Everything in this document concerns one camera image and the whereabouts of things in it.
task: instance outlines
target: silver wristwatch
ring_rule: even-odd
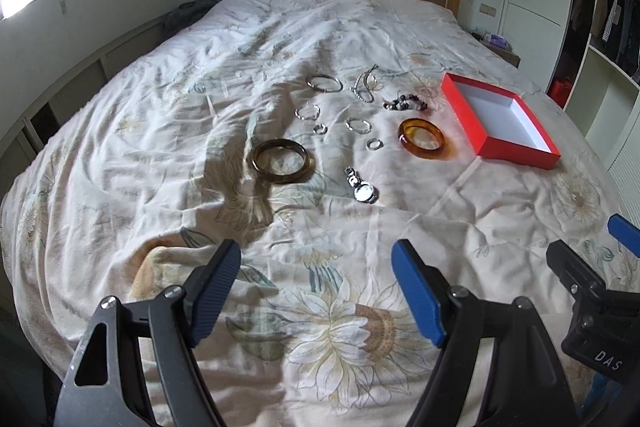
[[[378,198],[378,191],[368,182],[362,181],[353,167],[344,170],[347,181],[353,187],[353,197],[362,203],[373,203]]]

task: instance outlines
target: metal screw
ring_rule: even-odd
[[[516,306],[521,310],[530,310],[533,304],[526,297],[518,297],[516,298]]]
[[[182,295],[183,291],[184,290],[182,289],[182,286],[169,286],[169,288],[164,290],[164,296],[168,299],[173,299],[174,297],[179,297],[180,295]]]
[[[451,295],[453,295],[456,299],[463,299],[469,296],[469,290],[467,290],[464,286],[452,286]]]
[[[100,308],[102,308],[103,310],[113,308],[116,305],[116,300],[117,299],[113,295],[109,295],[108,297],[102,299],[102,302],[100,302]]]

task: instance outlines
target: white bedsheet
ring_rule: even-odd
[[[347,87],[374,63],[375,102],[365,104]],[[446,70],[523,96],[562,153],[558,167],[476,157],[438,88]],[[314,91],[311,73],[335,75],[346,89]],[[382,109],[398,92],[428,99],[446,159],[400,147],[399,122],[419,115]],[[326,135],[294,117],[305,102],[321,108]],[[348,131],[351,116],[372,132]],[[254,177],[248,152],[272,137],[308,148],[308,181]],[[371,137],[384,147],[367,150]],[[353,199],[349,165],[379,189],[375,204]],[[573,123],[445,9],[224,0],[65,124],[2,202],[0,237],[22,327],[60,376],[103,296],[149,298],[231,237],[242,246],[241,274],[195,351],[228,424],[400,426],[438,352],[417,333],[390,269],[396,239],[409,238],[479,298],[529,296],[558,341],[572,298],[546,267],[549,242],[566,241],[610,287],[639,289],[637,259],[606,232],[616,212],[625,213],[617,191]],[[167,422],[143,347],[154,410]],[[578,398],[590,372],[562,361]],[[480,397],[475,385],[466,425]]]

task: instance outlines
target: dark brown bangle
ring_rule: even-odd
[[[298,154],[303,159],[302,167],[291,174],[275,174],[274,172],[260,167],[258,165],[258,157],[260,154],[276,147],[283,147],[284,149],[289,149]],[[309,153],[306,152],[306,149],[299,143],[285,138],[276,138],[258,143],[249,155],[249,165],[258,172],[258,176],[261,178],[264,178],[268,182],[282,185],[285,183],[294,183],[302,178],[311,167],[311,159],[309,158]]]
[[[411,141],[411,135],[413,134],[411,130],[415,130],[416,128],[424,129],[433,135],[438,141],[436,149],[423,149]],[[442,131],[433,123],[423,120],[422,118],[409,118],[408,120],[404,120],[398,128],[398,138],[400,139],[402,147],[414,156],[418,156],[418,158],[434,159],[441,156],[444,152],[444,134],[442,134]]]

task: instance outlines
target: red object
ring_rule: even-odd
[[[549,98],[564,109],[566,101],[569,100],[572,86],[573,84],[569,78],[554,78],[551,82],[551,87],[549,87]]]
[[[558,148],[517,94],[452,73],[442,90],[478,156],[541,169],[558,163]]]

